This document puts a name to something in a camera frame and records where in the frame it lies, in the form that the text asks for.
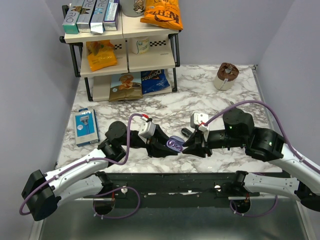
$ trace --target black metal shelf frame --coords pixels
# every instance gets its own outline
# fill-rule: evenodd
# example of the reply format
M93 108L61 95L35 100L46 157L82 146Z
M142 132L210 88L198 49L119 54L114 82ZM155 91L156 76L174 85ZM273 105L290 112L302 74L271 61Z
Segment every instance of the black metal shelf frame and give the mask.
M69 7L67 5L63 5L62 6L63 18L66 17L68 10L69 10ZM168 38L170 39L170 42L171 42L171 49L172 49L172 54L173 54L174 62L175 62L175 68L173 68L173 83L174 83L174 87L172 88L172 92L177 92L178 91L178 84L177 84L176 68L180 67L179 36L178 36L178 33L173 33L173 34L169 34ZM83 51L83 47L84 47L83 43L82 42L66 43L64 36L60 36L59 40L60 40L61 43L69 45L71 58L72 58L74 75L77 78L80 78L81 75L80 75L80 70L79 70L79 66L78 66L75 47L78 47L80 58L82 59L82 51ZM86 88L86 93L87 93L88 100L90 102L92 102L93 101L93 96L92 96L91 91L90 91L89 80L88 80L87 77L84 78L84 82L85 82L85 88Z

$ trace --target white mug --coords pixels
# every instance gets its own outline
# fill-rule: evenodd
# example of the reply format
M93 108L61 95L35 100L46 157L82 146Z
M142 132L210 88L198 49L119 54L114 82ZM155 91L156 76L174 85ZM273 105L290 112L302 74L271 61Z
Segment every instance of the white mug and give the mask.
M122 12L128 17L139 17L144 14L146 0L120 0Z

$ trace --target snack bag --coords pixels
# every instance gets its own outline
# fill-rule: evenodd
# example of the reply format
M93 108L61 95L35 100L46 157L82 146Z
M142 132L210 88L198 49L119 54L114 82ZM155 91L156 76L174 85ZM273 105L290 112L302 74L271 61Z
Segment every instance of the snack bag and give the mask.
M118 61L114 49L115 46L110 43L110 40L87 41L86 55L91 71L94 72L105 67L117 65Z
M170 87L165 70L152 70L141 72L142 94L161 91Z
M142 97L140 72L112 75L109 102L142 99Z
M144 17L140 22L166 29L183 30L179 0L146 0Z

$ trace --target teal box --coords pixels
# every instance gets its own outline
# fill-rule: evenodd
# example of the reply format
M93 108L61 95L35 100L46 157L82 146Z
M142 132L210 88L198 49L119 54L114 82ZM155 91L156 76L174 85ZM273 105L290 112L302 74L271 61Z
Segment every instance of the teal box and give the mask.
M66 34L78 34L77 20L82 11L82 5L85 0L73 0L64 21L63 29Z

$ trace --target gray wall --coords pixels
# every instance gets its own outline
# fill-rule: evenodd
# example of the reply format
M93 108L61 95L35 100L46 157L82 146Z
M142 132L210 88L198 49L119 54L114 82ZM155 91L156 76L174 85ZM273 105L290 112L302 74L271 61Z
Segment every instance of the gray wall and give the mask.
M265 101L293 146L320 165L320 1L296 0L258 66ZM320 239L320 213L309 211Z
M61 27L61 6L45 0ZM182 64L257 64L294 0L180 0Z
M1 7L0 239L27 240L33 219L19 215L21 192L30 173L53 169L78 80L42 0Z

